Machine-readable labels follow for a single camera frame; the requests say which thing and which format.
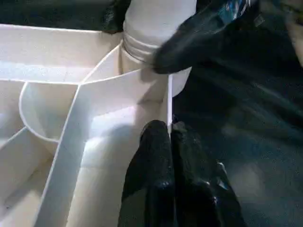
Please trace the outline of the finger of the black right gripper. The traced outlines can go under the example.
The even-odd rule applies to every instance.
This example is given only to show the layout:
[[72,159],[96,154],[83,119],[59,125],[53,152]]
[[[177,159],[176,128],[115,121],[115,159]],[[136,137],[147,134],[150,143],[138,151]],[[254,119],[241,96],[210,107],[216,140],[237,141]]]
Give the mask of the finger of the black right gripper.
[[114,0],[103,13],[103,32],[121,33],[131,0]]

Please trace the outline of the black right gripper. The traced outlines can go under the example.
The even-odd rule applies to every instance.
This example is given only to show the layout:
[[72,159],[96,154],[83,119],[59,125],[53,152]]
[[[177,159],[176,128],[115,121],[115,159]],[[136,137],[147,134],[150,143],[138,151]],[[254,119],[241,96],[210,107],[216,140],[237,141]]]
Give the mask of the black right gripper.
[[156,51],[153,70],[158,74],[171,74],[209,59],[222,49],[228,25],[286,31],[285,21],[281,0],[213,0],[210,10],[185,20]]

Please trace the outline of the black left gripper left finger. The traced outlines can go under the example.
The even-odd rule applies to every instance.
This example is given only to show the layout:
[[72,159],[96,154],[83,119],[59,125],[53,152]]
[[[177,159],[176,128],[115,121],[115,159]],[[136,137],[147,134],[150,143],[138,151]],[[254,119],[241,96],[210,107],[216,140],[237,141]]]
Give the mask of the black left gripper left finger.
[[118,226],[174,227],[175,176],[165,122],[147,123],[126,174]]

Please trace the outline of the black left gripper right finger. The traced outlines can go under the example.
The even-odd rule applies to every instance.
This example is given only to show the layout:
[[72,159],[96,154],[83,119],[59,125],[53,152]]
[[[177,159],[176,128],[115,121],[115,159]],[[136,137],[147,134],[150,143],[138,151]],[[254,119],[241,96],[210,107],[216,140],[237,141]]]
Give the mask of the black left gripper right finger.
[[171,144],[179,226],[246,226],[223,164],[210,155],[200,135],[178,122],[172,126]]

